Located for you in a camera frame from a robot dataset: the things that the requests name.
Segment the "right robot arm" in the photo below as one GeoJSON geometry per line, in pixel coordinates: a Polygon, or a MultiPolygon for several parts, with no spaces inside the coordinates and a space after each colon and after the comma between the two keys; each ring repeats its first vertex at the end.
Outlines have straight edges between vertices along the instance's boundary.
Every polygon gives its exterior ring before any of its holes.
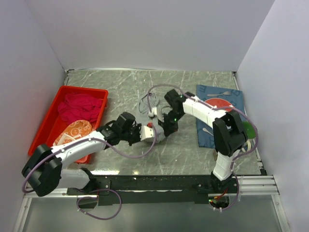
{"type": "Polygon", "coordinates": [[[178,121],[185,114],[194,116],[212,129],[218,157],[212,171],[215,178],[211,181],[211,188],[215,192],[223,192],[228,187],[227,179],[232,175],[233,158],[248,140],[239,113],[233,108],[226,111],[211,106],[189,92],[178,94],[174,89],[167,92],[164,99],[171,107],[161,123],[166,136],[177,130],[178,121]]]}

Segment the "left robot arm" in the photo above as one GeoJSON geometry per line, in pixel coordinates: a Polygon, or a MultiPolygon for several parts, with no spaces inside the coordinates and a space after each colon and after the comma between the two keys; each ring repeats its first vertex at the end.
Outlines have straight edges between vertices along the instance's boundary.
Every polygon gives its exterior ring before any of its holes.
{"type": "Polygon", "coordinates": [[[144,132],[145,127],[137,123],[132,114],[124,112],[116,120],[67,144],[54,147],[42,144],[22,169],[25,178],[23,192],[46,196],[58,187],[64,179],[63,171],[71,163],[117,145],[120,141],[126,141],[129,145],[140,142],[144,139],[144,132]]]}

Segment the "grey t-shirt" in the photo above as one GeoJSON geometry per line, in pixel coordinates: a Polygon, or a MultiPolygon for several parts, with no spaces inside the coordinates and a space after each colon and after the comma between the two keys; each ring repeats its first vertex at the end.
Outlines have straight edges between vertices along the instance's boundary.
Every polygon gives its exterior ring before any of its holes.
{"type": "Polygon", "coordinates": [[[164,130],[159,123],[164,121],[161,107],[159,106],[159,99],[153,93],[145,93],[138,101],[136,109],[136,121],[154,129],[155,142],[159,143],[165,139],[164,130]],[[153,107],[157,107],[157,117],[148,117],[148,111],[153,107]]]}

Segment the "crimson red garment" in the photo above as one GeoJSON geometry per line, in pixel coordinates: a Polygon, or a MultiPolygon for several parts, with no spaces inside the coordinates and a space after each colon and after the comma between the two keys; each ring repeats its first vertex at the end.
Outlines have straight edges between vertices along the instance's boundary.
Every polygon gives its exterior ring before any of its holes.
{"type": "Polygon", "coordinates": [[[103,101],[89,94],[69,93],[59,104],[57,111],[61,119],[71,124],[77,120],[95,122],[103,101]]]}

